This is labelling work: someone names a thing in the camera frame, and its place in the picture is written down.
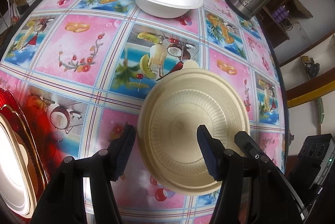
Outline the small cream ribbed bowl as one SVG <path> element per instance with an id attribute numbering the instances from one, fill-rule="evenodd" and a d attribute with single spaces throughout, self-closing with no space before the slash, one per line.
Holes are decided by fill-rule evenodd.
<path id="1" fill-rule="evenodd" d="M 167 189 L 198 196 L 218 190 L 208 173 L 196 132 L 205 125 L 213 138 L 235 152 L 239 131 L 250 131 L 245 105 L 219 75 L 186 61 L 151 89 L 140 110 L 137 141 L 151 175 Z"/>

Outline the red wedding glass plate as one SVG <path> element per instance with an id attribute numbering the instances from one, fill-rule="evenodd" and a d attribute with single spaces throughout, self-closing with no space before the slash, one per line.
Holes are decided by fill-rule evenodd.
<path id="1" fill-rule="evenodd" d="M 13 131 L 23 140 L 29 152 L 38 179 L 37 204 L 46 189 L 51 176 L 46 170 L 46 149 L 42 143 L 46 140 L 50 123 L 46 118 L 46 105 L 37 95 L 28 95 L 20 102 L 10 91 L 1 89 L 1 116 L 9 122 Z M 18 223 L 31 223 L 31 218 L 24 218 L 13 212 L 1 197 L 2 209 L 7 218 Z"/>

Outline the large cream ribbed bowl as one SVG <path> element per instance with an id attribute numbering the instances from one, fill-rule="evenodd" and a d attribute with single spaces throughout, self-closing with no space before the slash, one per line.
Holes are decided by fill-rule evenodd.
<path id="1" fill-rule="evenodd" d="M 19 215 L 24 218 L 31 218 L 37 206 L 36 195 L 39 189 L 36 170 L 33 166 L 31 156 L 29 152 L 27 152 L 27 149 L 23 143 L 23 140 L 15 131 L 13 131 L 9 122 L 4 116 L 1 116 L 1 126 L 4 126 L 5 131 L 7 132 L 9 139 L 12 143 L 13 151 L 16 154 L 16 158 L 19 163 L 19 167 L 21 169 L 22 177 L 26 187 L 26 193 L 28 197 L 28 211 L 26 212 L 26 214 Z"/>

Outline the white paper plate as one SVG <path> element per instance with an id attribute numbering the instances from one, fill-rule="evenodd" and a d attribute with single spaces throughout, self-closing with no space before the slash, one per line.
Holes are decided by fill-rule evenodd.
<path id="1" fill-rule="evenodd" d="M 28 197 L 21 169 L 4 126 L 1 126 L 1 196 L 16 213 L 26 214 L 28 211 Z"/>

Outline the black electronic box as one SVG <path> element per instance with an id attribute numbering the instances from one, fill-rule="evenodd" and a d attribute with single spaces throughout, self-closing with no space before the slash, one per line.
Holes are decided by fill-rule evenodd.
<path id="1" fill-rule="evenodd" d="M 334 138 L 308 136 L 288 181 L 307 210 L 304 223 L 334 223 Z"/>

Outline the colourful printed tablecloth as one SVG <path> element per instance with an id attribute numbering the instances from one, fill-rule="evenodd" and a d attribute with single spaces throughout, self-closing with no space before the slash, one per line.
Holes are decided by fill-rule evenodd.
<path id="1" fill-rule="evenodd" d="M 269 44 L 258 21 L 225 0 L 174 19 L 135 0 L 41 0 L 1 54 L 1 87 L 21 104 L 51 176 L 64 157 L 89 157 L 136 125 L 154 85 L 190 62 L 237 91 L 252 135 L 284 170 L 285 115 Z"/>

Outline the wooden wall shelf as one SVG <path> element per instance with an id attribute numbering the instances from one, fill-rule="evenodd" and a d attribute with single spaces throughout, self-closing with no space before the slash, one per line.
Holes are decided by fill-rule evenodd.
<path id="1" fill-rule="evenodd" d="M 334 0 L 271 0 L 257 19 L 280 67 L 334 33 Z"/>

